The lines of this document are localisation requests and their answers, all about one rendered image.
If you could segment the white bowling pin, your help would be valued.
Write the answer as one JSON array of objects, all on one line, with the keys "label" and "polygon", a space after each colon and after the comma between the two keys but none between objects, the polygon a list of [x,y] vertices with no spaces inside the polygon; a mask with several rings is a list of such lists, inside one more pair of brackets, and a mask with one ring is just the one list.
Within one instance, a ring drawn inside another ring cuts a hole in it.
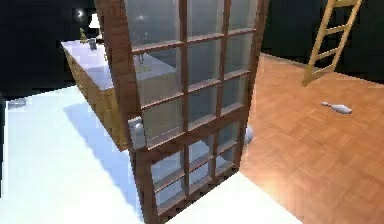
[{"label": "white bowling pin", "polygon": [[343,104],[331,104],[328,102],[322,102],[321,105],[326,106],[326,107],[330,107],[332,110],[334,110],[337,113],[341,113],[341,114],[351,114],[352,113],[352,110]]}]

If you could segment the white table lamp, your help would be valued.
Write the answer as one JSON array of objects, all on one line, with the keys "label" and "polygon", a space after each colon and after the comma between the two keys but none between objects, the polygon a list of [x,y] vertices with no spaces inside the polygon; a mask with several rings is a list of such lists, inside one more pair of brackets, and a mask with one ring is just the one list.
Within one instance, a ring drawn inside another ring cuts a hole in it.
[{"label": "white table lamp", "polygon": [[100,26],[98,15],[96,13],[93,13],[91,15],[91,20],[89,22],[88,27],[91,28],[91,29],[96,29],[98,31],[98,34],[96,36],[97,39],[101,39],[102,38],[101,26]]}]

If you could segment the brown glass-paned room door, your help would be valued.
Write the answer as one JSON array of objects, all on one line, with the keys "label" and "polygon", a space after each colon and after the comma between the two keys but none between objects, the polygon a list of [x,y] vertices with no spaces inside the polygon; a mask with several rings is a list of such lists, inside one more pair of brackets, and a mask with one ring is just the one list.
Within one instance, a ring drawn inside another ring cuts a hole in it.
[{"label": "brown glass-paned room door", "polygon": [[[268,3],[95,0],[145,224],[170,224],[238,172]],[[137,81],[145,54],[176,69],[153,90]]]}]

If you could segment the grey flat object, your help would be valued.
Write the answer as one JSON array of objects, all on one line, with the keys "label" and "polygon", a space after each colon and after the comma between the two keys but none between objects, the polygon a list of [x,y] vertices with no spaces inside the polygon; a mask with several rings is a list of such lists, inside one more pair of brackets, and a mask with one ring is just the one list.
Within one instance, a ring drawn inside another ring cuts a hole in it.
[{"label": "grey flat object", "polygon": [[18,98],[14,100],[10,100],[8,102],[8,109],[20,108],[24,107],[27,104],[27,100],[25,98]]}]

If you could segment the wooden counter with pale top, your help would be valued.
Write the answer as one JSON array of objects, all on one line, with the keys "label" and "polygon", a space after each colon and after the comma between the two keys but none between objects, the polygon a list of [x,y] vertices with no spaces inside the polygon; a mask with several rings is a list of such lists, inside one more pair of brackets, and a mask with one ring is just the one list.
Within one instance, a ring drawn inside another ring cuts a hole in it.
[{"label": "wooden counter with pale top", "polygon": [[[79,40],[61,43],[76,86],[91,106],[97,118],[122,151],[127,141],[121,125],[121,118],[108,61],[104,58],[105,47],[99,45],[91,50],[88,43]],[[172,78],[176,69],[149,54],[144,55],[144,64],[135,62],[137,81],[153,90],[160,78]]]}]

